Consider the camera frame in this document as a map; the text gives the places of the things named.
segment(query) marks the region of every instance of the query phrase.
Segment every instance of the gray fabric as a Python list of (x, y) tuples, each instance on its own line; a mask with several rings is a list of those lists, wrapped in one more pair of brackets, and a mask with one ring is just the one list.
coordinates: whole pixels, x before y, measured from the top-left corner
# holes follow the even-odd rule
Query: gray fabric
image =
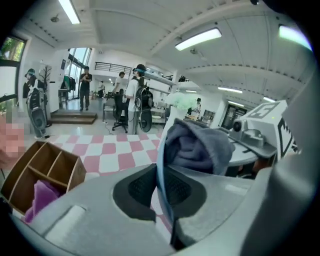
[(128, 134), (138, 134), (138, 120), (140, 112), (128, 111)]
[(80, 108), (84, 108), (84, 98), (85, 98), (85, 108), (89, 107), (89, 90), (80, 90)]
[(176, 118), (167, 132), (164, 164), (225, 175), (234, 149), (224, 132)]

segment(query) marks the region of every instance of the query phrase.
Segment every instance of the black railing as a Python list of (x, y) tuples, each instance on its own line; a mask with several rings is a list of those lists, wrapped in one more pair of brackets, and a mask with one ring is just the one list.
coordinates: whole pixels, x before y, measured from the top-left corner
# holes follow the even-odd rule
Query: black railing
[(128, 75), (132, 68), (129, 66), (122, 66), (122, 65), (105, 63), (105, 62), (96, 62), (94, 69), (116, 72), (116, 73), (124, 72), (126, 75)]
[[(172, 81), (174, 76), (173, 75), (168, 75), (168, 76), (164, 76), (163, 78)], [(184, 77), (183, 75), (180, 75), (179, 80), (178, 80), (178, 82), (188, 82), (188, 81), (190, 81), (190, 80), (188, 78)]]

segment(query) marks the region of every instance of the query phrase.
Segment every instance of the ceiling light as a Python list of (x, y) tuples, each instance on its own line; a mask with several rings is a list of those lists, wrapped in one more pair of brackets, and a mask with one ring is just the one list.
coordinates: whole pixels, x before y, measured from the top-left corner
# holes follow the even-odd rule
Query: ceiling light
[(218, 87), (218, 89), (219, 89), (219, 90), (223, 90), (223, 91), (228, 91), (228, 92), (233, 92), (233, 93), (242, 94), (242, 90), (236, 90), (236, 89), (225, 88), (225, 87)]
[(275, 100), (273, 100), (272, 98), (268, 98), (268, 97), (263, 97), (263, 99), (267, 102), (276, 102)]
[(279, 36), (281, 38), (296, 42), (312, 51), (311, 45), (307, 38), (300, 31), (297, 31), (291, 27), (281, 25), (279, 27)]
[(236, 103), (236, 102), (233, 102), (233, 101), (228, 101), (230, 104), (233, 104), (233, 105), (237, 105), (237, 106), (240, 106), (240, 107), (244, 107), (245, 105), (242, 105), (240, 103)]
[(63, 10), (65, 11), (66, 15), (70, 19), (72, 24), (79, 24), (80, 19), (76, 13), (74, 5), (72, 4), (71, 0), (59, 0)]
[(219, 31), (219, 29), (214, 28), (211, 29), (209, 31), (203, 32), (201, 34), (197, 34), (183, 42), (178, 43), (175, 48), (178, 49), (179, 51), (182, 51), (188, 47), (200, 44), (202, 42), (211, 40), (211, 39), (216, 39), (216, 38), (220, 38), (221, 32)]

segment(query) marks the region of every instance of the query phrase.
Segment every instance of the wooden platform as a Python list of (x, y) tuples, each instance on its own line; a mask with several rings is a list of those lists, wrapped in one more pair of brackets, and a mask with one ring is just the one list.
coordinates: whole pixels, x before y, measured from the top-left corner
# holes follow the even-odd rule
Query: wooden platform
[(65, 110), (59, 109), (51, 113), (50, 122), (52, 124), (79, 124), (79, 125), (92, 125), (97, 119), (97, 113), (79, 110)]

